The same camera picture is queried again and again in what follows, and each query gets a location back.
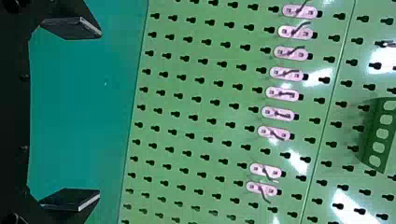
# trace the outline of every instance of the green plastic part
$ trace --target green plastic part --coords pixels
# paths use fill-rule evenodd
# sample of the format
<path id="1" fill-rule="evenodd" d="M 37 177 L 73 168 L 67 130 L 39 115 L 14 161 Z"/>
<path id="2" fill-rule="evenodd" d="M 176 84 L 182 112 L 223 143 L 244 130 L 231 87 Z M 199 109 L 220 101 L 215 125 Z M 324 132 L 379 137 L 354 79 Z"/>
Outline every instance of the green plastic part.
<path id="1" fill-rule="evenodd" d="M 393 124 L 396 119 L 396 98 L 380 98 L 375 101 L 375 115 L 371 117 L 372 127 L 361 159 L 371 168 L 384 173 L 396 132 Z"/>

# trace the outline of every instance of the pegboard seam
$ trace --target pegboard seam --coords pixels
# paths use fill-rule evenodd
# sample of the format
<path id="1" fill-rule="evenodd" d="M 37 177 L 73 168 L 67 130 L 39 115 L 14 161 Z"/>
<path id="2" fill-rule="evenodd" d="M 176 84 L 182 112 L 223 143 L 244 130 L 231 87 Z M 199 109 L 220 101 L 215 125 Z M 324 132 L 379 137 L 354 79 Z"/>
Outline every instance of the pegboard seam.
<path id="1" fill-rule="evenodd" d="M 144 40 L 145 40 L 145 33 L 146 33 L 146 24 L 147 24 L 147 22 L 148 22 L 148 14 L 149 14 L 149 0 L 147 0 L 147 7 L 146 7 L 146 11 L 145 11 L 145 14 L 144 14 L 144 22 L 143 22 L 143 29 L 142 29 L 142 35 L 141 35 L 141 39 L 140 39 L 140 43 L 142 43 L 141 45 L 140 45 L 140 50 L 139 50 L 139 56 L 138 56 L 138 59 L 137 59 L 137 61 L 138 61 L 138 63 L 137 63 L 137 67 L 136 67 L 136 73 L 137 73 L 137 76 L 136 76 L 136 80 L 134 81 L 134 89 L 135 89 L 135 91 L 133 92 L 133 95 L 132 95 L 132 100 L 133 100 L 133 102 L 132 102 L 132 108 L 131 108 L 131 110 L 132 110 L 132 112 L 131 112 L 131 117 L 130 117 L 130 119 L 129 119 L 129 123 L 131 124 L 130 125 L 130 128 L 129 128 L 129 132 L 128 132 L 128 137 L 127 137 L 127 144 L 126 144 L 126 150 L 125 150 L 125 154 L 124 154 L 124 158 L 125 158 L 125 161 L 124 161 L 124 166 L 123 166 L 123 171 L 122 171 L 122 176 L 125 176 L 125 171 L 126 171 L 126 167 L 127 167 L 127 164 L 128 164 L 128 152 L 129 152 L 129 148 L 130 148 L 130 146 L 131 146 L 131 143 L 132 143 L 132 141 L 131 141 L 131 134 L 132 134 L 132 128 L 133 128 L 133 123 L 132 123 L 132 120 L 133 120 L 133 117 L 134 117 L 134 98 L 135 98 L 135 96 L 136 96 L 136 92 L 138 91 L 138 89 L 136 88 L 137 87 L 137 81 L 138 81 L 138 76 L 139 76 L 139 69 L 140 69 L 140 64 L 142 63 L 142 61 L 141 61 L 141 58 L 142 58 L 142 51 L 143 51 L 143 46 L 144 46 Z M 117 208 L 117 211 L 119 211 L 119 215 L 118 215 L 118 217 L 117 217 L 117 223 L 120 223 L 120 214 L 121 214 L 121 209 L 120 209 L 120 207 L 121 207 L 121 201 L 122 201 L 122 193 L 123 193 L 123 188 L 124 188 L 124 181 L 125 181 L 125 178 L 122 178 L 121 179 L 121 185 L 120 185 L 120 192 L 121 192 L 121 194 L 120 194 L 120 198 L 119 198 L 119 202 L 118 202 L 118 208 Z"/>
<path id="2" fill-rule="evenodd" d="M 352 7 L 351 15 L 350 15 L 350 18 L 349 18 L 349 23 L 348 23 L 347 28 L 346 28 L 346 33 L 344 35 L 344 42 L 343 42 L 343 45 L 341 47 L 341 52 L 339 54 L 340 60 L 338 61 L 338 64 L 337 64 L 337 71 L 335 73 L 334 85 L 332 87 L 332 94 L 330 95 L 331 98 L 330 98 L 330 102 L 329 102 L 328 109 L 327 109 L 327 112 L 326 112 L 326 119 L 324 120 L 325 124 L 327 123 L 327 121 L 329 119 L 330 107 L 332 106 L 332 97 L 333 97 L 333 95 L 335 93 L 335 88 L 337 86 L 336 83 L 337 83 L 338 78 L 339 78 L 338 75 L 339 75 L 340 70 L 341 70 L 341 62 L 343 61 L 345 48 L 346 48 L 346 44 L 347 44 L 347 38 L 348 38 L 349 30 L 350 30 L 350 27 L 351 27 L 351 24 L 352 24 L 353 15 L 355 13 L 355 8 L 356 8 L 357 1 L 358 0 L 354 0 L 353 1 L 353 7 Z M 303 220 L 305 218 L 305 216 L 304 216 L 305 208 L 306 208 L 306 204 L 307 204 L 307 201 L 308 201 L 308 198 L 309 198 L 309 192 L 310 192 L 310 190 L 312 188 L 312 184 L 313 184 L 313 181 L 314 181 L 315 171 L 318 168 L 318 158 L 319 158 L 319 155 L 320 155 L 321 145 L 322 145 L 322 142 L 323 142 L 323 139 L 324 139 L 325 131 L 326 131 L 326 125 L 323 126 L 322 134 L 320 136 L 320 140 L 319 140 L 319 144 L 318 144 L 318 153 L 317 153 L 317 156 L 315 157 L 314 168 L 313 168 L 312 175 L 311 175 L 311 178 L 309 180 L 308 188 L 306 190 L 306 194 L 305 194 L 305 197 L 304 197 L 303 211 L 302 211 L 302 214 L 300 216 L 300 224 L 303 224 Z"/>

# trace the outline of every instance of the green pegboard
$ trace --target green pegboard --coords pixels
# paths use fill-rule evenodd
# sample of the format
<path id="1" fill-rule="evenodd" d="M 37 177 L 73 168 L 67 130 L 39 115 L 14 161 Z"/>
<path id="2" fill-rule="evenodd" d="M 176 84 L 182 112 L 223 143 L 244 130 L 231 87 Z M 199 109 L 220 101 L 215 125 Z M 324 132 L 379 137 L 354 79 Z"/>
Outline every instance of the green pegboard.
<path id="1" fill-rule="evenodd" d="M 281 38 L 281 25 L 305 20 L 282 15 L 290 1 L 162 0 L 150 2 L 120 223 L 301 223 L 353 2 L 310 2 L 322 12 L 309 41 Z M 313 59 L 274 57 L 277 46 L 304 46 Z M 298 68 L 305 82 L 271 78 L 274 66 Z M 293 89 L 299 102 L 268 99 L 270 87 Z M 265 119 L 266 106 L 300 115 Z M 271 141 L 261 125 L 295 138 Z M 251 175 L 258 162 L 281 168 L 279 183 Z M 264 201 L 249 180 L 281 190 Z"/>
<path id="2" fill-rule="evenodd" d="M 370 131 L 373 122 L 378 122 L 372 102 L 394 97 L 395 93 L 396 49 L 377 45 L 396 36 L 395 7 L 394 1 L 356 3 L 306 202 L 305 220 L 316 217 L 318 223 L 331 224 L 396 221 L 394 139 L 387 139 L 393 147 L 384 174 L 359 160 L 359 154 L 367 150 L 368 133 L 376 134 Z M 327 185 L 318 184 L 320 180 Z"/>

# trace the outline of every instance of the teal background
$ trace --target teal background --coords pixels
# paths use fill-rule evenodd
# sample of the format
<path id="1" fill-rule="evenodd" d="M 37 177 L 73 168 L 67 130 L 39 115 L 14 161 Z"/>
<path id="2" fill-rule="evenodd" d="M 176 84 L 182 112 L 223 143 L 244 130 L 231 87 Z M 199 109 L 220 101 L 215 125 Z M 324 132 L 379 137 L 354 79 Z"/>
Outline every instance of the teal background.
<path id="1" fill-rule="evenodd" d="M 29 186 L 100 189 L 87 223 L 116 223 L 148 1 L 87 1 L 99 40 L 64 41 L 37 29 L 30 42 Z"/>

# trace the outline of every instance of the pink bracket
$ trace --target pink bracket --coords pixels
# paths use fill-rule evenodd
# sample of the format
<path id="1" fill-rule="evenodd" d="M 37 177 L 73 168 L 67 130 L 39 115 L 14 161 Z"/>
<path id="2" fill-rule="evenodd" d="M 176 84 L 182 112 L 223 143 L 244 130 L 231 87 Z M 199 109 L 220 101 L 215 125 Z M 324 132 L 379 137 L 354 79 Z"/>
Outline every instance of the pink bracket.
<path id="1" fill-rule="evenodd" d="M 261 137 L 276 138 L 282 141 L 289 141 L 291 139 L 291 133 L 289 131 L 273 127 L 261 126 L 257 130 L 257 133 Z"/>
<path id="2" fill-rule="evenodd" d="M 277 195 L 277 188 L 262 183 L 247 182 L 247 190 L 253 193 L 264 194 L 269 197 Z"/>
<path id="3" fill-rule="evenodd" d="M 297 31 L 297 27 L 294 26 L 281 26 L 278 29 L 278 34 L 285 38 L 308 40 L 314 36 L 314 31 L 309 28 L 301 28 Z"/>
<path id="4" fill-rule="evenodd" d="M 283 7 L 283 15 L 299 19 L 312 20 L 317 17 L 318 10 L 315 7 L 301 5 L 285 5 Z"/>
<path id="5" fill-rule="evenodd" d="M 300 93 L 298 93 L 297 91 L 285 90 L 277 87 L 268 87 L 268 89 L 265 91 L 265 94 L 269 98 L 283 101 L 296 102 L 301 98 Z"/>
<path id="6" fill-rule="evenodd" d="M 268 119 L 280 119 L 284 121 L 292 121 L 298 116 L 291 110 L 274 108 L 271 106 L 264 107 L 262 109 L 262 115 Z"/>
<path id="7" fill-rule="evenodd" d="M 308 76 L 299 69 L 285 68 L 285 67 L 273 67 L 270 70 L 270 76 L 274 78 L 284 79 L 288 81 L 303 81 L 308 79 Z"/>
<path id="8" fill-rule="evenodd" d="M 267 176 L 268 174 L 268 176 L 271 179 L 278 179 L 282 176 L 282 171 L 279 168 L 269 165 L 262 165 L 258 163 L 253 163 L 250 165 L 250 172 L 255 175 L 262 175 L 262 176 Z"/>
<path id="9" fill-rule="evenodd" d="M 306 49 L 294 49 L 281 46 L 275 48 L 274 55 L 277 58 L 295 61 L 306 61 L 309 58 L 309 53 Z"/>

